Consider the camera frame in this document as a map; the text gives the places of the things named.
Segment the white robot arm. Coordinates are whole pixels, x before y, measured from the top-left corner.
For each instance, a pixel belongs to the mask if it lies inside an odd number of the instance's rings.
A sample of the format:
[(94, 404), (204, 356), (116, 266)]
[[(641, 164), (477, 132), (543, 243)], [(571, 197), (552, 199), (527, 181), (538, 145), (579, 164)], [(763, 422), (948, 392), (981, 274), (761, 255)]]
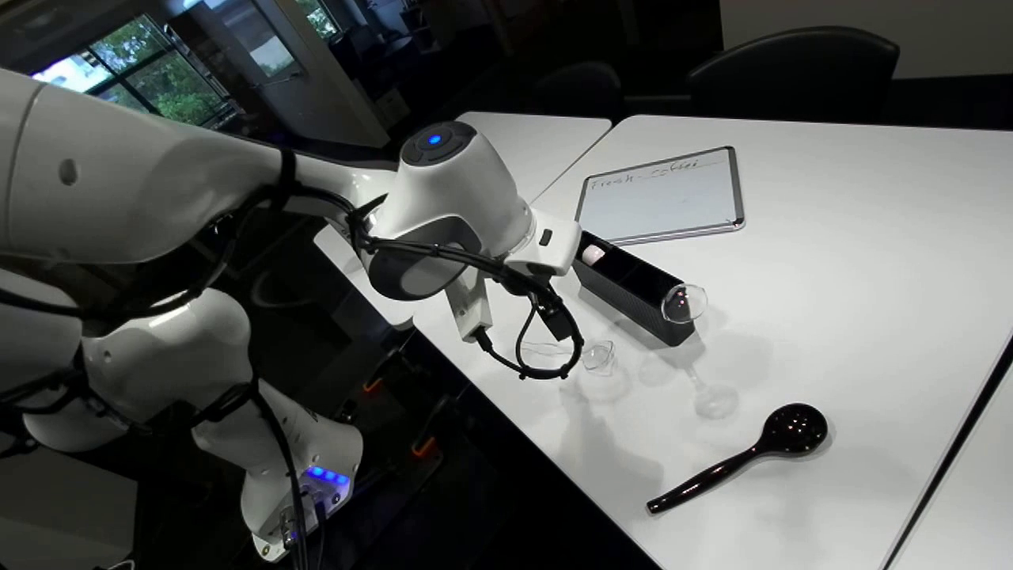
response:
[(365, 433), (253, 369), (249, 316), (219, 288), (253, 213), (325, 217), (380, 294), (442, 294), (467, 330), (481, 325), (467, 278), (518, 284), (536, 232), (498, 149), (458, 121), (365, 167), (0, 75), (2, 301), (68, 348), (11, 407), (34, 442), (90, 451), (183, 404), (193, 442), (245, 472), (253, 546), (282, 559), (350, 501)]

